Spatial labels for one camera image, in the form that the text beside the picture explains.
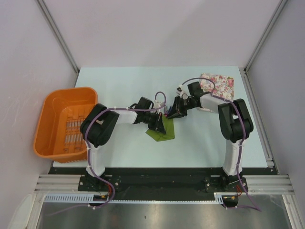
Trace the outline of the green paper napkin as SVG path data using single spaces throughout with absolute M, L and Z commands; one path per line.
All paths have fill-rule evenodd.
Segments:
M 174 121 L 173 119 L 168 119 L 166 116 L 163 116 L 163 126 L 165 129 L 165 134 L 148 129 L 145 133 L 154 139 L 156 142 L 168 141 L 175 139 L 175 130 L 174 130 Z

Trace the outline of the iridescent fork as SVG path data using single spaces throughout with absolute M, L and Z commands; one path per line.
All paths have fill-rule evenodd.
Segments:
M 169 113 L 169 107 L 168 107 L 168 106 L 165 106 L 165 107 L 164 107 L 164 112 L 163 112 L 163 114 L 164 114 L 165 116 L 167 116 L 168 113 Z

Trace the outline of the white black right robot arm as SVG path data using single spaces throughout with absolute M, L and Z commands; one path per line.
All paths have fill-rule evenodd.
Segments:
M 232 191 L 238 184 L 242 184 L 242 154 L 243 146 L 254 124 L 243 99 L 228 100 L 217 96 L 213 91 L 205 92 L 199 82 L 188 85 L 189 94 L 180 85 L 178 95 L 167 115 L 168 119 L 187 116 L 187 111 L 193 108 L 206 108 L 219 116 L 220 129 L 226 139 L 226 152 L 220 187 L 224 191 Z

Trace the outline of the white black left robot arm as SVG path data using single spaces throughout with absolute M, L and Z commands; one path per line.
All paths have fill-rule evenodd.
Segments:
M 151 101 L 141 97 L 137 103 L 128 107 L 108 108 L 103 104 L 93 107 L 80 126 L 87 149 L 86 171 L 91 175 L 88 183 L 90 187 L 99 191 L 105 186 L 105 178 L 101 176 L 105 172 L 105 165 L 100 150 L 110 140 L 115 127 L 119 124 L 144 123 L 149 130 L 165 134 L 161 112 L 165 105 L 165 101 Z

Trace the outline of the floral patterned tray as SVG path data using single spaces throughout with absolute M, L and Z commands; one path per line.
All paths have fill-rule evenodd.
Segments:
M 234 78 L 225 75 L 203 73 L 201 74 L 202 80 L 200 80 L 201 88 L 204 92 L 211 92 L 214 88 L 213 83 L 206 79 L 210 79 L 215 84 L 215 89 L 213 94 L 216 96 L 222 97 L 227 100 L 234 100 Z

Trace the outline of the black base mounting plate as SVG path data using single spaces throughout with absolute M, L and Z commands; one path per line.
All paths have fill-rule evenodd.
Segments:
M 77 191 L 107 192 L 107 184 L 90 176 L 85 168 L 52 167 L 49 175 L 80 175 Z M 277 176 L 275 168 L 244 168 L 242 179 L 249 176 Z M 197 201 L 212 198 L 214 192 L 236 192 L 237 182 L 224 188 L 220 167 L 212 168 L 106 168 L 101 176 L 114 186 L 114 200 Z

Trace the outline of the orange plastic basket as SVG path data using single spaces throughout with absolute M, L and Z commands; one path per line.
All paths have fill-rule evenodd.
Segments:
M 37 156 L 58 163 L 87 159 L 87 146 L 80 127 L 98 102 L 90 87 L 60 89 L 44 100 L 33 149 Z

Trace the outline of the aluminium front rail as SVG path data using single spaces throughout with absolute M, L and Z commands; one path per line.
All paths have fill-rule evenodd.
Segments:
M 77 193 L 85 175 L 40 175 L 36 192 Z M 294 189 L 288 175 L 245 175 L 251 194 L 290 195 Z

